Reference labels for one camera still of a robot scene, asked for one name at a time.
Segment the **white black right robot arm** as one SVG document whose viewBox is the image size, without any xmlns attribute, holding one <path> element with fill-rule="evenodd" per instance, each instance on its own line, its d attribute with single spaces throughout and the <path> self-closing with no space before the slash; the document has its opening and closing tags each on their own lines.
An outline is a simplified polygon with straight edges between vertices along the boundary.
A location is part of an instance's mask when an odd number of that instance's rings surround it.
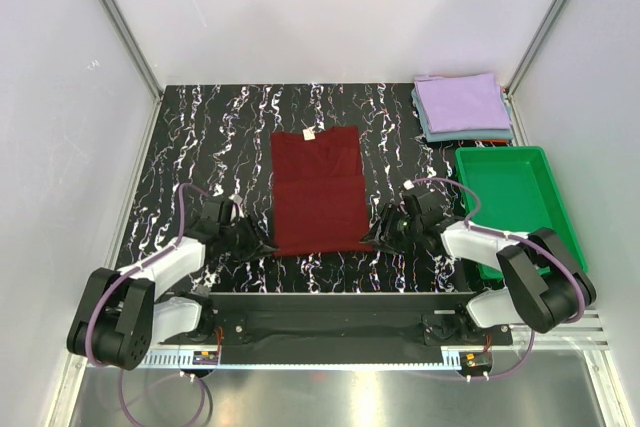
<svg viewBox="0 0 640 427">
<path fill-rule="evenodd" d="M 401 254 L 412 247 L 472 261 L 499 271 L 504 287 L 472 297 L 454 318 L 454 331 L 476 343 L 490 328 L 521 323 L 544 334 L 575 322 L 596 289 L 561 237 L 550 228 L 513 233 L 448 217 L 429 192 L 412 189 L 402 207 L 388 203 L 361 238 L 378 251 Z"/>
</svg>

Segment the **dark red t shirt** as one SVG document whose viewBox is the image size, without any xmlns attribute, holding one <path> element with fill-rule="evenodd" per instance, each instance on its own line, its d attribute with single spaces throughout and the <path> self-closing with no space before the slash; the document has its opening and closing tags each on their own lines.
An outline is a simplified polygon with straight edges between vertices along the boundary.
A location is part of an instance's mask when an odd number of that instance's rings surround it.
<svg viewBox="0 0 640 427">
<path fill-rule="evenodd" d="M 278 256 L 373 249 L 357 126 L 274 132 L 271 159 Z"/>
</svg>

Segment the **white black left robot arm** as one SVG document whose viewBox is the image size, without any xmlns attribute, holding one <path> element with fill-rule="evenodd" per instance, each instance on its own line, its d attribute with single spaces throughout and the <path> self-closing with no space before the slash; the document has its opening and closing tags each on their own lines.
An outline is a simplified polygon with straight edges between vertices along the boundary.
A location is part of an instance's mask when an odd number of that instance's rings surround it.
<svg viewBox="0 0 640 427">
<path fill-rule="evenodd" d="M 119 270 L 90 274 L 66 348 L 96 367 L 131 371 L 164 341 L 188 336 L 206 342 L 221 331 L 212 301 L 205 294 L 179 293 L 175 285 L 218 257 L 248 262 L 277 249 L 235 199 L 207 200 L 158 252 Z"/>
</svg>

